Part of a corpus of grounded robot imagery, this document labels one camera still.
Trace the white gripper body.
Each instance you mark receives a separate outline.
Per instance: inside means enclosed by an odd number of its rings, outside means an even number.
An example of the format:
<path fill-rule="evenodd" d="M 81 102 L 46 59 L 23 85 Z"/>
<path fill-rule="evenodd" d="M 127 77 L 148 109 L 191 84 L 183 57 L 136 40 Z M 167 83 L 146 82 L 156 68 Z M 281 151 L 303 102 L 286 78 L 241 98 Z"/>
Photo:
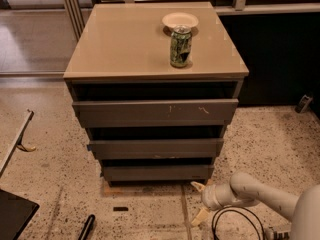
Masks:
<path fill-rule="evenodd" d="M 231 205 L 233 197 L 233 192 L 228 184 L 206 185 L 201 192 L 203 204 L 211 211 Z"/>

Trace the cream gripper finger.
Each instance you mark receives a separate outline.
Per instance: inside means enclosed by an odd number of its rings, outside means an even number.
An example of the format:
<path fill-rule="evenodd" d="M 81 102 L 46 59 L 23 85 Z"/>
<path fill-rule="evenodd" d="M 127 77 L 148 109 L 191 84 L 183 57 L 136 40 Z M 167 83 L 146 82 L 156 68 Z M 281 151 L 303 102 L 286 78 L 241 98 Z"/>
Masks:
<path fill-rule="evenodd" d="M 206 207 L 203 207 L 199 210 L 197 215 L 192 219 L 191 225 L 193 227 L 199 226 L 202 222 L 204 222 L 210 214 L 210 210 Z"/>
<path fill-rule="evenodd" d="M 192 181 L 191 185 L 198 191 L 202 192 L 205 189 L 205 185 L 196 181 Z"/>

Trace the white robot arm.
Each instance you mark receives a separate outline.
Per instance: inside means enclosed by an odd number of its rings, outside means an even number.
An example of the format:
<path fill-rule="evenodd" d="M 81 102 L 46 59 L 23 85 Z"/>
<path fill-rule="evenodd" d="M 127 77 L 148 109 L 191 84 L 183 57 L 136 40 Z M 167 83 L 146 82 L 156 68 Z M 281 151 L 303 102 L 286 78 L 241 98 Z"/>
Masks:
<path fill-rule="evenodd" d="M 320 240 L 320 185 L 295 196 L 263 184 L 244 172 L 236 172 L 228 183 L 203 185 L 193 181 L 204 206 L 191 222 L 198 226 L 210 211 L 227 206 L 250 207 L 262 202 L 291 223 L 290 240 Z"/>

